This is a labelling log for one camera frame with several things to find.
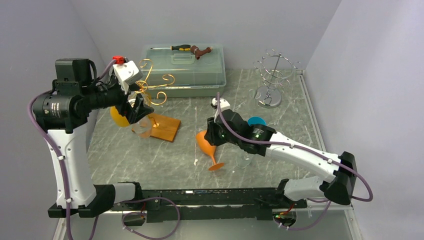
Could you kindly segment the clear wine glass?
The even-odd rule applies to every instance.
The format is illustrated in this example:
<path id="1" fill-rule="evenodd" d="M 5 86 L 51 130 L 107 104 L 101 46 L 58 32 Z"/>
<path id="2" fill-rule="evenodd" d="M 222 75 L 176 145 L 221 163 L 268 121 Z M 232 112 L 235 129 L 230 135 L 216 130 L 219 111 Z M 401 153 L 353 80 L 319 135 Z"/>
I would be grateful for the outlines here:
<path id="1" fill-rule="evenodd" d="M 153 124 L 148 116 L 143 117 L 137 123 L 131 125 L 131 131 L 141 138 L 149 138 Z"/>

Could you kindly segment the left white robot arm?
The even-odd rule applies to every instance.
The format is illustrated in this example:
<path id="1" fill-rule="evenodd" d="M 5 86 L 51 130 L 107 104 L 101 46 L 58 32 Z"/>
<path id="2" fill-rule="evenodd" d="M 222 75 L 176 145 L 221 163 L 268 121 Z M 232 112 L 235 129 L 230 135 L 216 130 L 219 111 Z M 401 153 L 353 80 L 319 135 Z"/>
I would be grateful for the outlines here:
<path id="1" fill-rule="evenodd" d="M 105 86 L 94 62 L 88 58 L 63 58 L 55 62 L 51 90 L 33 99 L 27 113 L 46 141 L 54 168 L 57 196 L 48 209 L 50 218 L 94 218 L 124 203 L 137 210 L 144 203 L 138 182 L 94 184 L 88 163 L 89 116 L 94 110 L 114 107 L 129 125 L 153 113 L 141 94 L 128 97 L 143 74 L 132 60 L 115 56 L 104 70 L 115 84 Z"/>

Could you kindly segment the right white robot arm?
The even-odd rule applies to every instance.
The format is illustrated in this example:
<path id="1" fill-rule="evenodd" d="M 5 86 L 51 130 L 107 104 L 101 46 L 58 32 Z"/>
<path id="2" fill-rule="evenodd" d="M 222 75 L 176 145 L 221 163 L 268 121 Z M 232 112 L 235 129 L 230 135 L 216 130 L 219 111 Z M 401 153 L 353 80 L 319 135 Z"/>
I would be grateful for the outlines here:
<path id="1" fill-rule="evenodd" d="M 275 194 L 276 203 L 287 208 L 293 202 L 308 198 L 326 198 L 339 205 L 350 205 L 357 180 L 356 160 L 352 153 L 319 151 L 294 141 L 274 128 L 249 125 L 232 110 L 207 119 L 205 140 L 212 146 L 226 143 L 238 146 L 251 155 L 283 160 L 311 172 L 303 179 L 284 179 Z"/>

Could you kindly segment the orange plastic wine glass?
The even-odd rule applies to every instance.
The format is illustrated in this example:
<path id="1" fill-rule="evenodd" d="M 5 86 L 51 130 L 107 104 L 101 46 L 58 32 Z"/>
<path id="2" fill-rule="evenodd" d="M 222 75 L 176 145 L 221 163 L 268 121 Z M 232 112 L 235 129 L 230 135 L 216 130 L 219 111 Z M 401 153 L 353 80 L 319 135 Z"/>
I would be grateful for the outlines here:
<path id="1" fill-rule="evenodd" d="M 196 134 L 195 139 L 200 150 L 212 160 L 212 166 L 209 167 L 209 171 L 216 171 L 222 168 L 225 164 L 223 162 L 217 162 L 215 159 L 216 146 L 211 145 L 206 139 L 206 130 L 202 130 Z"/>

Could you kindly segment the yellow frosted wine glass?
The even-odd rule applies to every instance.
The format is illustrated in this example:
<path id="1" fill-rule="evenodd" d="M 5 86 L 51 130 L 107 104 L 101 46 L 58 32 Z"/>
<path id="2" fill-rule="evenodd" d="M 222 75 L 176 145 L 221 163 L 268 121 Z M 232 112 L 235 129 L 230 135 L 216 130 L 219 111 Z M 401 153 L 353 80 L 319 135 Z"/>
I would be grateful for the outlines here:
<path id="1" fill-rule="evenodd" d="M 130 126 L 130 122 L 127 120 L 127 118 L 125 116 L 122 116 L 121 114 L 119 114 L 117 108 L 115 106 L 110 107 L 109 109 L 110 112 L 110 116 L 112 118 L 112 120 L 114 121 L 114 123 L 122 128 L 126 128 L 128 126 Z"/>

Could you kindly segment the clear stemless glass front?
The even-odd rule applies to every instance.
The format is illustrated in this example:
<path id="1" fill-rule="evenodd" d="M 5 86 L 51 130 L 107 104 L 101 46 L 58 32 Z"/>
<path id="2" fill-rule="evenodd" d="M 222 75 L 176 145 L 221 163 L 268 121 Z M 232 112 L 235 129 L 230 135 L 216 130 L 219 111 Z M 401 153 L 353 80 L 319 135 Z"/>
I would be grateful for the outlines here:
<path id="1" fill-rule="evenodd" d="M 236 157 L 236 166 L 245 169 L 254 159 L 254 155 L 245 151 L 241 151 Z"/>

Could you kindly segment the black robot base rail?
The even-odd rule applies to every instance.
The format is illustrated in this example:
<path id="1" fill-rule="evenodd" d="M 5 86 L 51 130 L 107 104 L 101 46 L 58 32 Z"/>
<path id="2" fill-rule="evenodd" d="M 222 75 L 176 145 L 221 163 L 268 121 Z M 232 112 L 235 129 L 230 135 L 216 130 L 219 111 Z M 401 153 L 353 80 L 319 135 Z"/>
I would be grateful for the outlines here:
<path id="1" fill-rule="evenodd" d="M 278 211 L 305 209 L 273 187 L 143 190 L 145 203 L 116 203 L 112 211 L 143 212 L 148 223 L 180 220 L 255 219 L 271 221 Z"/>

